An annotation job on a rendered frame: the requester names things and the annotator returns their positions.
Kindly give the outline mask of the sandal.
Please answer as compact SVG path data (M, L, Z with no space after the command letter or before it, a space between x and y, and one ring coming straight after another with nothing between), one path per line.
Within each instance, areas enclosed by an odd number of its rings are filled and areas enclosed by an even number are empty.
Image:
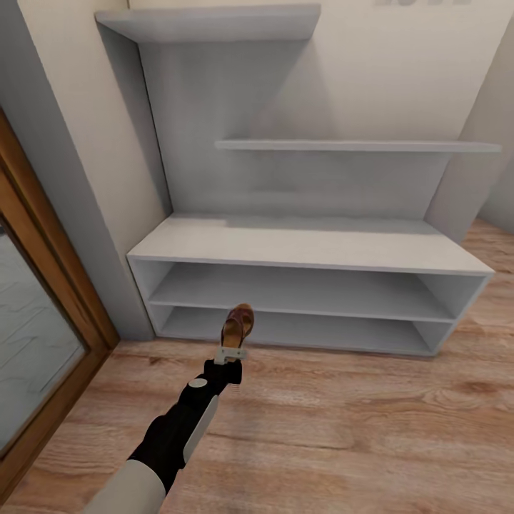
M254 315L250 305L242 303L234 308L226 319L221 331L221 346L241 348L243 339L250 335L253 329Z

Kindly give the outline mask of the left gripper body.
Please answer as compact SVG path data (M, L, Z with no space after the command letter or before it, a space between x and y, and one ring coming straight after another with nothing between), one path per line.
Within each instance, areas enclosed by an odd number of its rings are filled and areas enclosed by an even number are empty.
M223 378L223 387L228 383L240 385L242 381L242 363L240 361L229 361L224 365L215 365L214 361L208 359L204 363L204 372L217 372Z

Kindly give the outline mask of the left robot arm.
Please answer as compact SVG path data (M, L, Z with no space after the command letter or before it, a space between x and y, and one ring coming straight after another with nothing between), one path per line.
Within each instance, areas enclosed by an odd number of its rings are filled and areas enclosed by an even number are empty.
M158 514L215 416L218 394L228 383L241 384L240 360L247 357L246 349L218 346L214 361L205 361L204 372L151 423L143 442L80 514Z

